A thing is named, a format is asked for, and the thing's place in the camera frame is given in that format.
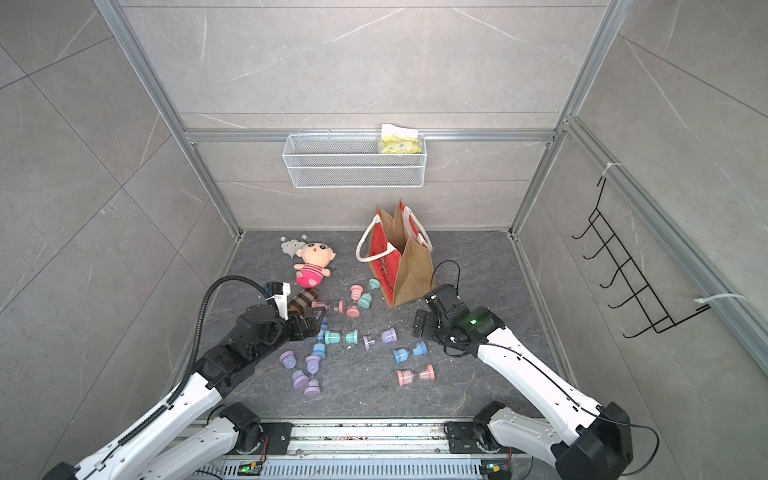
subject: metal grille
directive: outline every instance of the metal grille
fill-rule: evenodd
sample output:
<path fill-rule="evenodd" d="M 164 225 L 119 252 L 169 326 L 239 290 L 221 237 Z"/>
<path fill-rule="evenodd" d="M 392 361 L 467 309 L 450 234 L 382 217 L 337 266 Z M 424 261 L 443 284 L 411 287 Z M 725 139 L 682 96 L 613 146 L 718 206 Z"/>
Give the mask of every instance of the metal grille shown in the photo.
<path fill-rule="evenodd" d="M 421 154 L 379 154 L 378 134 L 289 135 L 283 159 L 296 188 L 421 187 L 426 145 Z"/>
<path fill-rule="evenodd" d="M 201 468 L 226 480 L 237 475 L 239 462 L 227 460 L 222 469 Z M 258 478 L 263 480 L 464 480 L 482 478 L 476 458 L 388 458 L 388 459 L 274 459 L 267 460 Z M 207 477 L 194 473 L 190 480 Z"/>

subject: metal rail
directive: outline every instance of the metal rail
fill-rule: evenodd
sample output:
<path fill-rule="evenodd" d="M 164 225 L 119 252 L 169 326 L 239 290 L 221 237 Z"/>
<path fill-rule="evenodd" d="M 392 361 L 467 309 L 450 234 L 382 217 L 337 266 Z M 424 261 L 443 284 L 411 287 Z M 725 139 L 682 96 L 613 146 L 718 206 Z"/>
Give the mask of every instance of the metal rail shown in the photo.
<path fill-rule="evenodd" d="M 515 218 L 512 220 L 512 224 L 509 227 L 509 231 L 512 233 L 520 233 L 523 227 L 523 223 L 528 219 L 528 215 L 531 213 L 534 202 L 538 197 L 538 193 L 541 190 L 541 186 L 544 184 L 544 180 L 552 168 L 554 158 L 557 156 L 560 150 L 562 130 L 568 117 L 576 115 L 581 108 L 581 104 L 584 103 L 584 99 L 587 97 L 589 88 L 592 86 L 594 78 L 597 76 L 600 66 L 603 65 L 603 60 L 608 53 L 608 49 L 616 38 L 616 34 L 627 17 L 634 0 L 613 0 L 605 11 L 603 21 L 598 27 L 598 32 L 594 36 L 592 45 L 587 52 L 587 57 L 584 60 L 584 64 L 581 66 L 581 70 L 576 77 L 574 87 L 571 89 L 571 93 L 568 95 L 568 99 L 565 101 L 563 111 L 560 113 L 555 131 L 558 132 L 554 138 L 554 142 L 548 146 L 541 156 L 541 160 L 538 162 L 536 171 L 528 183 L 528 189 L 525 191 L 518 211 L 515 214 Z"/>
<path fill-rule="evenodd" d="M 618 163 L 616 158 L 578 118 L 570 117 L 565 130 L 584 150 L 594 164 L 605 168 Z M 701 296 L 737 293 L 733 285 L 699 250 L 653 197 L 632 177 L 626 168 L 616 165 L 605 172 L 605 178 L 654 235 L 667 254 L 682 270 Z M 746 301 L 733 297 L 710 303 L 744 349 L 768 376 L 768 328 L 766 321 Z"/>
<path fill-rule="evenodd" d="M 521 248 L 520 239 L 511 233 L 508 235 L 509 243 L 512 245 L 512 251 L 515 253 L 515 258 L 518 260 L 520 271 L 522 272 L 523 280 L 525 281 L 525 287 L 528 289 L 528 295 L 531 297 L 533 310 L 536 313 L 536 318 L 541 325 L 541 331 L 544 333 L 544 339 L 552 354 L 554 370 L 566 382 L 578 387 L 578 382 L 574 377 L 571 364 L 568 362 L 565 350 L 563 350 L 563 342 L 560 341 L 558 331 L 554 327 L 554 321 L 552 321 L 549 309 L 544 301 L 544 295 L 541 294 L 536 279 L 534 278 L 531 264 L 528 262 L 528 256 Z"/>
<path fill-rule="evenodd" d="M 168 125 L 168 129 L 179 144 L 184 156 L 190 162 L 197 178 L 200 179 L 211 201 L 214 202 L 214 206 L 219 211 L 224 223 L 230 229 L 230 233 L 232 233 L 233 237 L 238 237 L 242 231 L 240 225 L 238 225 L 229 204 L 224 199 L 221 190 L 219 190 L 218 184 L 203 162 L 203 158 L 190 142 L 184 138 L 184 125 L 181 122 L 181 117 L 147 59 L 147 54 L 141 47 L 128 19 L 125 17 L 122 7 L 116 0 L 94 0 L 94 3 L 101 12 L 101 16 L 104 17 L 104 21 L 107 22 L 112 33 L 114 33 L 114 37 L 117 39 L 123 52 L 125 52 L 128 62 L 136 71 L 136 75 L 147 90 L 157 111 L 160 112 L 163 120 Z"/>
<path fill-rule="evenodd" d="M 294 134 L 375 134 L 378 130 L 368 129 L 194 129 L 184 132 L 187 141 L 201 142 L 284 142 Z M 479 128 L 444 129 L 428 128 L 419 130 L 428 141 L 552 141 L 553 130 L 544 128 Z"/>
<path fill-rule="evenodd" d="M 200 417 L 176 437 L 171 445 L 196 435 L 206 425 Z M 270 458 L 486 458 L 505 459 L 499 453 L 456 454 L 450 452 L 446 422 L 472 422 L 472 419 L 262 419 L 262 423 L 290 422 L 293 429 L 285 455 Z M 526 454 L 513 454 L 530 457 Z M 258 455 L 227 455 L 242 461 Z"/>

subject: aluminum frame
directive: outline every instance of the aluminum frame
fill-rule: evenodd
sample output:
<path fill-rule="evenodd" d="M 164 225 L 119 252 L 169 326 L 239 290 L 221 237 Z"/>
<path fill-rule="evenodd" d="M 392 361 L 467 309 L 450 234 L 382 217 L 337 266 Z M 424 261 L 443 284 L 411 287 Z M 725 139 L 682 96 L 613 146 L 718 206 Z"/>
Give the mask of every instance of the aluminum frame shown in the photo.
<path fill-rule="evenodd" d="M 187 141 L 203 142 L 285 142 L 294 134 L 376 134 L 375 128 L 358 129 L 192 129 L 184 132 Z M 552 141 L 554 131 L 546 128 L 428 128 L 419 130 L 428 141 Z"/>
<path fill-rule="evenodd" d="M 208 196 L 219 211 L 219 215 L 221 215 L 227 228 L 229 228 L 230 233 L 233 237 L 238 237 L 242 233 L 242 229 L 230 205 L 224 199 L 224 195 L 219 190 L 216 180 L 208 171 L 200 152 L 185 139 L 184 125 L 181 122 L 181 117 L 147 59 L 147 54 L 141 47 L 122 7 L 116 0 L 94 0 L 94 3 L 101 16 L 104 17 L 104 21 L 107 22 L 107 25 L 112 30 L 118 44 L 123 49 L 128 63 L 133 67 L 142 85 L 147 90 L 149 97 L 152 99 L 154 106 L 179 144 L 182 153 L 190 162 L 197 178 L 200 179 L 206 192 L 208 192 Z"/>
<path fill-rule="evenodd" d="M 531 297 L 531 304 L 536 312 L 536 318 L 541 325 L 541 331 L 544 333 L 544 339 L 547 342 L 549 351 L 552 354 L 554 361 L 554 370 L 557 374 L 566 382 L 570 383 L 576 388 L 579 388 L 578 382 L 574 377 L 573 369 L 568 361 L 568 357 L 563 350 L 563 342 L 560 341 L 558 331 L 554 327 L 554 321 L 549 313 L 547 304 L 544 302 L 544 295 L 538 288 L 538 284 L 534 278 L 533 270 L 531 269 L 531 263 L 528 261 L 528 256 L 521 248 L 520 239 L 514 237 L 511 233 L 509 235 L 509 243 L 512 245 L 512 251 L 515 253 L 515 258 L 520 265 L 520 271 L 523 274 L 523 280 L 525 281 L 525 287 L 528 289 L 528 295 Z"/>
<path fill-rule="evenodd" d="M 512 223 L 509 226 L 509 231 L 513 234 L 520 233 L 523 224 L 528 219 L 534 202 L 538 198 L 538 193 L 541 191 L 541 186 L 544 184 L 544 180 L 554 163 L 554 158 L 557 156 L 562 145 L 563 127 L 568 121 L 568 117 L 576 115 L 584 103 L 594 78 L 597 76 L 600 66 L 603 65 L 603 60 L 605 60 L 605 56 L 611 48 L 616 34 L 633 3 L 634 0 L 613 0 L 606 7 L 606 12 L 598 27 L 598 32 L 592 40 L 592 45 L 587 52 L 587 57 L 584 59 L 584 64 L 581 66 L 576 82 L 571 89 L 571 93 L 568 95 L 568 99 L 565 101 L 565 106 L 554 128 L 556 133 L 553 143 L 548 145 L 548 148 L 542 154 L 541 160 L 536 166 L 536 171 L 528 183 L 528 188 L 525 191 L 525 195 L 523 195 L 515 218 L 512 219 Z"/>
<path fill-rule="evenodd" d="M 443 426 L 446 422 L 471 422 L 472 419 L 440 419 L 440 418 L 357 418 L 357 419 L 262 419 L 262 423 L 290 422 L 293 424 L 290 442 L 285 455 L 269 455 L 267 464 L 272 465 L 272 470 L 285 468 L 288 472 L 291 467 L 303 468 L 303 472 L 315 472 L 318 478 L 380 478 L 380 475 L 363 475 L 365 466 L 374 468 L 377 465 L 402 465 L 401 470 L 384 475 L 386 478 L 481 478 L 481 475 L 472 475 L 465 472 L 464 475 L 432 475 L 414 476 L 418 467 L 433 465 L 436 468 L 443 466 L 445 474 L 450 474 L 450 465 L 477 465 L 481 460 L 492 462 L 504 462 L 508 457 L 508 450 L 502 449 L 498 453 L 456 454 L 451 453 L 448 438 Z M 179 445 L 185 439 L 199 435 L 207 422 L 204 416 L 199 417 L 186 427 L 171 446 Z M 520 429 L 518 425 L 512 426 L 513 430 Z M 544 445 L 540 439 L 528 439 L 526 444 Z M 528 454 L 513 453 L 514 458 L 527 458 Z M 227 480 L 242 478 L 237 475 L 237 467 L 243 463 L 256 462 L 260 454 L 251 455 L 225 455 L 221 462 L 211 462 L 200 467 L 204 472 L 213 472 Z M 349 475 L 328 476 L 321 475 L 326 470 L 334 470 L 353 467 L 362 467 L 359 471 L 350 471 Z M 296 478 L 293 476 L 267 475 L 267 478 Z"/>
<path fill-rule="evenodd" d="M 609 162 L 618 163 L 616 157 L 578 118 L 569 117 L 565 130 L 599 169 L 602 170 Z M 607 169 L 604 176 L 701 296 L 738 293 L 626 168 L 615 165 Z M 725 297 L 713 300 L 709 305 L 768 376 L 768 326 L 765 319 L 746 300 Z"/>

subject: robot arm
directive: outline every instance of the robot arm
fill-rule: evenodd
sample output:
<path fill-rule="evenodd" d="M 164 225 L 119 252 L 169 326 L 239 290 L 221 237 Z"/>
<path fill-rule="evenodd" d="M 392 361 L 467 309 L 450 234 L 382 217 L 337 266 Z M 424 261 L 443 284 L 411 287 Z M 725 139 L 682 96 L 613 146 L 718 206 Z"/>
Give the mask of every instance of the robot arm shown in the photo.
<path fill-rule="evenodd" d="M 413 334 L 472 355 L 501 373 L 546 418 L 531 419 L 493 402 L 474 419 L 478 446 L 521 449 L 553 465 L 564 480 L 615 480 L 633 458 L 629 416 L 600 404 L 536 358 L 504 322 L 484 307 L 473 311 L 453 285 L 425 296 L 431 312 L 419 310 Z"/>
<path fill-rule="evenodd" d="M 211 293 L 227 278 L 241 279 L 224 277 L 208 290 L 198 319 L 199 330 Z M 325 309 L 290 309 L 290 284 L 268 283 L 266 289 L 257 288 L 266 297 L 266 305 L 252 305 L 239 316 L 235 327 L 218 345 L 188 366 L 190 375 L 186 381 L 182 380 L 155 407 L 96 453 L 76 466 L 60 463 L 43 479 L 173 480 L 185 478 L 232 449 L 253 451 L 261 438 L 260 419 L 243 404 L 235 403 L 222 410 L 199 435 L 161 453 L 192 421 L 251 376 L 262 358 L 290 340 L 305 339 L 319 332 Z M 300 299 L 306 295 L 305 290 L 294 300 L 306 303 L 306 299 Z"/>

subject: plush doll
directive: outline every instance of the plush doll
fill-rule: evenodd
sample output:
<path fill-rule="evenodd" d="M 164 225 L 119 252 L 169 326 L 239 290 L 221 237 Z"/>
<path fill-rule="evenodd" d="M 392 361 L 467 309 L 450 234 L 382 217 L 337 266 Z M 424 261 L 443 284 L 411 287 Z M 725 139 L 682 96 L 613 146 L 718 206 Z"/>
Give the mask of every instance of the plush doll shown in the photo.
<path fill-rule="evenodd" d="M 306 235 L 301 236 L 301 240 L 306 240 Z M 286 237 L 281 237 L 280 241 L 282 242 L 280 244 L 280 247 L 283 249 L 283 253 L 286 255 L 290 255 L 291 258 L 293 258 L 294 255 L 296 255 L 296 252 L 299 248 L 306 245 L 306 243 L 298 241 L 296 239 L 294 240 L 288 240 Z"/>
<path fill-rule="evenodd" d="M 308 243 L 296 251 L 306 263 L 297 263 L 293 266 L 296 272 L 296 283 L 304 288 L 312 288 L 320 285 L 324 276 L 331 276 L 331 271 L 326 267 L 336 254 L 324 243 Z"/>

